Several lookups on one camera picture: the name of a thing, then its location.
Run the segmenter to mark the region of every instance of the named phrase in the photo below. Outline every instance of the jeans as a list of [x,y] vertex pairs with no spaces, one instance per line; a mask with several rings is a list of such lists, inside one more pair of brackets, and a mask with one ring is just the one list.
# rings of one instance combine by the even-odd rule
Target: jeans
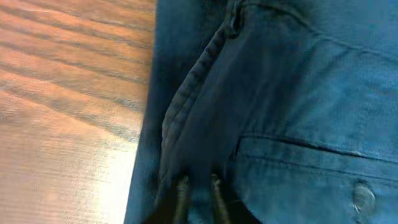
[[388,0],[159,0],[125,223],[181,173],[189,222],[213,223],[213,172],[263,223],[396,223],[397,18]]

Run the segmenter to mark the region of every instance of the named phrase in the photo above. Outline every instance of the seam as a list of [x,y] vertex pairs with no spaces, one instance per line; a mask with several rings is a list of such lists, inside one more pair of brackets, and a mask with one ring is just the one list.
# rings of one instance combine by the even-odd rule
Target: seam
[[171,126],[175,123],[175,119],[177,118],[177,116],[179,114],[183,113],[182,111],[183,111],[184,106],[189,102],[190,99],[193,99],[195,97],[194,93],[196,93],[196,91],[199,90],[202,85],[203,85],[203,81],[196,80],[196,83],[191,83],[191,85],[187,87],[187,89],[190,89],[189,95],[182,96],[182,93],[178,93],[181,97],[184,98],[184,101],[177,105],[172,105],[172,109],[175,110],[175,114],[173,115],[172,119],[170,120],[170,122],[168,124],[168,128],[165,129],[165,134],[163,136],[162,145],[164,144],[165,140],[168,138]]
[[[354,172],[343,172],[343,171],[338,171],[338,170],[330,170],[330,169],[321,169],[319,167],[310,167],[310,166],[305,166],[305,165],[298,165],[298,164],[292,164],[292,163],[287,163],[283,161],[277,161],[277,160],[272,160],[272,159],[260,159],[256,157],[239,157],[236,159],[235,162],[240,161],[255,161],[259,162],[262,164],[266,164],[267,166],[276,168],[276,169],[283,169],[283,170],[292,170],[296,172],[303,172],[305,174],[312,174],[312,175],[325,175],[328,177],[334,177],[337,179],[343,179],[345,180],[346,178],[356,178],[358,177],[363,177],[366,179],[372,179],[373,182],[377,182],[379,184],[382,184],[386,187],[389,187],[391,189],[397,190],[398,189],[398,180],[395,179],[385,179],[385,178],[380,178],[380,177],[374,177],[374,176],[368,176],[368,175],[362,175],[362,174],[356,174]],[[342,175],[346,175],[347,177],[343,177],[341,175],[333,175],[333,173],[340,173]]]
[[352,150],[353,150],[352,147],[344,146],[343,144],[337,145],[337,144],[333,144],[333,143],[331,144],[330,142],[314,141],[314,140],[310,140],[310,139],[295,138],[295,137],[290,137],[290,136],[283,136],[283,135],[269,134],[269,133],[243,132],[241,134],[241,137],[243,137],[243,138],[255,137],[255,138],[266,138],[266,139],[271,139],[271,140],[276,140],[276,141],[283,140],[283,141],[300,142],[302,144],[311,145],[312,147],[323,148],[323,149],[329,150],[331,152],[338,152],[338,153],[342,153],[342,154],[346,154],[346,155],[398,164],[396,157],[393,157],[393,156],[380,157],[380,154],[373,153],[370,151],[365,151],[365,153],[363,153],[363,152],[355,153],[355,152],[352,152]]
[[330,34],[324,33],[322,30],[315,28],[315,26],[312,26],[308,21],[306,21],[303,16],[301,16],[299,13],[294,12],[293,9],[290,7],[284,7],[284,6],[278,6],[278,5],[270,5],[270,4],[263,4],[261,2],[245,2],[242,7],[246,6],[260,6],[268,10],[272,11],[280,11],[283,12],[286,15],[289,15],[290,17],[294,18],[299,24],[301,24],[304,28],[306,28],[310,33],[313,35],[319,36],[319,38],[329,40],[330,42],[334,42],[338,45],[342,45],[344,47],[353,49],[353,50],[358,50],[360,52],[366,52],[371,55],[378,56],[380,58],[383,58],[384,60],[388,60],[391,62],[394,62],[398,64],[398,58],[389,54],[386,54],[384,52],[380,52],[374,49],[369,49],[367,47],[364,47],[362,45],[355,45],[351,44],[349,42],[345,42],[343,40],[337,39],[336,37],[333,37]]

